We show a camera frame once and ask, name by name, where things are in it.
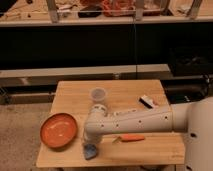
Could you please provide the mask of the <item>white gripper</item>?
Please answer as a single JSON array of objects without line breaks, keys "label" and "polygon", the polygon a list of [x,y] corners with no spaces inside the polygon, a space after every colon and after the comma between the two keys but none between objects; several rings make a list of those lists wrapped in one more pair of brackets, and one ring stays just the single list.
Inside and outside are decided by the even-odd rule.
[{"label": "white gripper", "polygon": [[85,144],[97,145],[101,142],[101,137],[99,135],[90,134],[86,131],[83,132],[83,142]]}]

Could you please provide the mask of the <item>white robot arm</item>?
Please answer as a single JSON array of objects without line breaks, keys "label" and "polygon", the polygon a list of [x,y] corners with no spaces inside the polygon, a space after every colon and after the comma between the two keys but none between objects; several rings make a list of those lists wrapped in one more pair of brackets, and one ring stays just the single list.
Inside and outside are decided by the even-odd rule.
[{"label": "white robot arm", "polygon": [[84,123],[84,142],[99,144],[104,135],[185,132],[185,171],[213,171],[213,97],[108,116],[94,105]]}]

